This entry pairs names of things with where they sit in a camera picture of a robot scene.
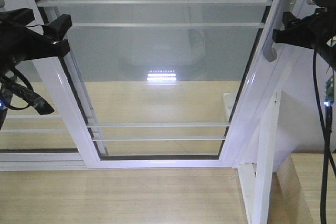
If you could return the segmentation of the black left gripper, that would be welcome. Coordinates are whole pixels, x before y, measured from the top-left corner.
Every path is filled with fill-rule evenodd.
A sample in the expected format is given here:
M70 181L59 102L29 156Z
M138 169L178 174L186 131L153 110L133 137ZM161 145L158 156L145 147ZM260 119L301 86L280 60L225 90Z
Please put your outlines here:
M63 39L72 26L69 14L62 14L43 25L43 35L56 41L52 44L43 35L26 27L34 20L34 12L29 8L1 12L1 76L22 61L64 57L70 52L68 40Z

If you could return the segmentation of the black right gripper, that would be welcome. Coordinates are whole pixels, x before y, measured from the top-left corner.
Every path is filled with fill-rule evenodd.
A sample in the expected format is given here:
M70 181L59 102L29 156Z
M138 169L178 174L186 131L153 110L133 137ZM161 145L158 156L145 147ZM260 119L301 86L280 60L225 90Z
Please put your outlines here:
M317 8L317 13L304 18L303 47L315 50L335 70L335 7ZM298 35L287 30L300 29L301 19L291 12L282 15L284 30L274 29L272 39L276 44L302 46Z

